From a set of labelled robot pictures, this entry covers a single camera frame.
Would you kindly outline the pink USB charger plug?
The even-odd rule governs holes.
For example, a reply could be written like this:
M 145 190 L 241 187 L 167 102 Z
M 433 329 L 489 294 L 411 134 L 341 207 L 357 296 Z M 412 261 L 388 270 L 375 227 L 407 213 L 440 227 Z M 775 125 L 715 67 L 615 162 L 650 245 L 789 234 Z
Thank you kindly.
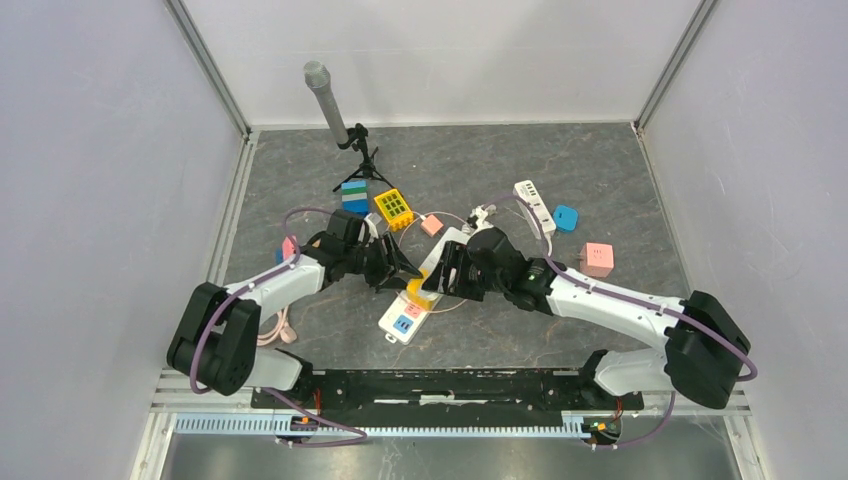
M 420 228 L 430 237 L 435 237 L 444 227 L 443 222 L 434 214 L 422 217 Z

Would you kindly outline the yellow cube socket adapter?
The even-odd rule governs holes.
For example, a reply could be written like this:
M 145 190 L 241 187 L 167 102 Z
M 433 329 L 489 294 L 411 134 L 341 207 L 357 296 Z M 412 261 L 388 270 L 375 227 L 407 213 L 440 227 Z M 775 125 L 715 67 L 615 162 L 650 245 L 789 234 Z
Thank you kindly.
M 423 289 L 424 281 L 429 277 L 429 271 L 421 268 L 421 278 L 410 279 L 405 290 L 407 301 L 421 308 L 422 310 L 432 312 L 440 302 L 442 295 L 438 292 L 426 291 Z

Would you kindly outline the small white USB power strip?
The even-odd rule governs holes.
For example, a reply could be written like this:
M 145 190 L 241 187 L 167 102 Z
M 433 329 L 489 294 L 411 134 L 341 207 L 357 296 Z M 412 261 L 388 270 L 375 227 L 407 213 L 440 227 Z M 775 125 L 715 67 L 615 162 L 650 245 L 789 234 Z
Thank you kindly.
M 537 239 L 550 240 L 556 226 L 535 184 L 531 180 L 517 182 L 513 186 L 513 194 L 522 200 L 519 207 L 534 236 Z

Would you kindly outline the blue plug adapter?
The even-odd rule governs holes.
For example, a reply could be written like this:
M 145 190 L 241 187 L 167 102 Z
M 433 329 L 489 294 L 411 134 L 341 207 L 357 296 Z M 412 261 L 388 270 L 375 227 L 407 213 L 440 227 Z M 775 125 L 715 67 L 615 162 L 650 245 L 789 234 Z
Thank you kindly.
M 574 232 L 579 221 L 578 211 L 567 205 L 558 205 L 551 217 L 556 230 L 563 233 Z

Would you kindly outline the large white power strip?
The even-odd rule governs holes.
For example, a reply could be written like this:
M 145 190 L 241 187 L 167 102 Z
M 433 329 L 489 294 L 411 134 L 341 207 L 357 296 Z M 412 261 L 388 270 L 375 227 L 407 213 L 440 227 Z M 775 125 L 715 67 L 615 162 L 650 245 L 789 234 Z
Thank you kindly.
M 418 265 L 418 269 L 424 268 L 429 271 L 429 274 L 432 273 L 441 257 L 442 249 L 448 241 L 465 244 L 468 239 L 469 235 L 461 230 L 448 227 L 425 259 Z M 434 311 L 422 310 L 408 302 L 404 290 L 384 312 L 378 321 L 378 326 L 384 332 L 384 338 L 387 341 L 406 345 Z

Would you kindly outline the pink cube socket adapter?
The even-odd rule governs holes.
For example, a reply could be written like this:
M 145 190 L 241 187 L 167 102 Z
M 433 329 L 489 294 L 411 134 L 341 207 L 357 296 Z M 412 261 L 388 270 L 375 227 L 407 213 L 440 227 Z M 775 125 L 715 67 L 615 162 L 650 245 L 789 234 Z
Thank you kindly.
M 615 267 L 614 249 L 610 244 L 587 242 L 579 258 L 580 272 L 593 278 L 606 278 Z

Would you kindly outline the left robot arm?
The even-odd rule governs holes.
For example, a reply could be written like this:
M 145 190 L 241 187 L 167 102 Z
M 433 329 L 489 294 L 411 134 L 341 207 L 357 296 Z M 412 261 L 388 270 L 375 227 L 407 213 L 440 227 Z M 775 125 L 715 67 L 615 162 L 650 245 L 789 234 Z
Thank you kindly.
M 246 280 L 205 282 L 189 297 L 166 353 L 197 394 L 232 395 L 243 387 L 275 389 L 290 407 L 306 405 L 314 381 L 304 361 L 258 345 L 259 327 L 272 315 L 317 294 L 344 276 L 360 275 L 376 291 L 406 288 L 421 271 L 388 232 L 372 233 L 363 217 L 338 209 L 327 226 L 282 264 Z

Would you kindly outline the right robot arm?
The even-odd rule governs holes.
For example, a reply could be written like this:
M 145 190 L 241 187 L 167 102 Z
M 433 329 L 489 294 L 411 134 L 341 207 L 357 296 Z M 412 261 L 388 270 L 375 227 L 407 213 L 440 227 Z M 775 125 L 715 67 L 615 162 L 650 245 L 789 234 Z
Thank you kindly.
M 586 363 L 577 392 L 591 408 L 668 390 L 723 409 L 736 384 L 756 375 L 750 341 L 713 295 L 663 297 L 574 275 L 549 257 L 525 257 L 498 228 L 446 242 L 422 288 L 474 301 L 499 293 L 520 310 L 583 320 L 642 342 L 642 350 L 600 351 Z

